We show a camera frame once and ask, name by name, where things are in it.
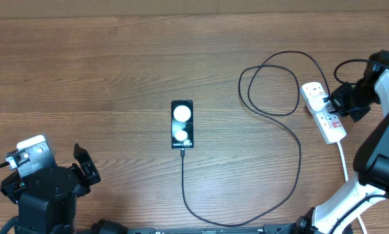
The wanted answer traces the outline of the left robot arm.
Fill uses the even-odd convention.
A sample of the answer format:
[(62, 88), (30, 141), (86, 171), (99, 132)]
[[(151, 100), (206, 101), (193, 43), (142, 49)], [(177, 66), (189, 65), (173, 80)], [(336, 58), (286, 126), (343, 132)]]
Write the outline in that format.
[(0, 191), (18, 206), (0, 233), (76, 233), (77, 199), (90, 193), (101, 177), (89, 153), (74, 146), (75, 163), (58, 166), (47, 143), (7, 153), (12, 173)]

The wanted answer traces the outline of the black Galaxy flip phone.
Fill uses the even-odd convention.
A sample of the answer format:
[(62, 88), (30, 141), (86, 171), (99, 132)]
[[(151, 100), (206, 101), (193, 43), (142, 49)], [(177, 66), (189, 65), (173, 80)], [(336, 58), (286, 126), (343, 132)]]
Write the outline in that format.
[(194, 148), (194, 103), (192, 100), (171, 102), (171, 148)]

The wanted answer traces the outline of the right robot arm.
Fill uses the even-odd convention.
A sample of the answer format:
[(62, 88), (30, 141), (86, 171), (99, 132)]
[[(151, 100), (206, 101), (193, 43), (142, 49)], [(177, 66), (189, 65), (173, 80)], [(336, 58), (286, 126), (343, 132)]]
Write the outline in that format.
[(364, 75), (355, 83), (343, 81), (330, 94), (320, 83), (301, 87), (307, 108), (327, 144), (345, 137), (341, 117), (361, 120), (376, 103), (383, 119), (363, 142), (353, 160), (354, 176), (325, 203), (280, 230), (281, 233), (349, 233), (350, 224), (372, 205), (389, 200), (389, 51), (364, 60)]

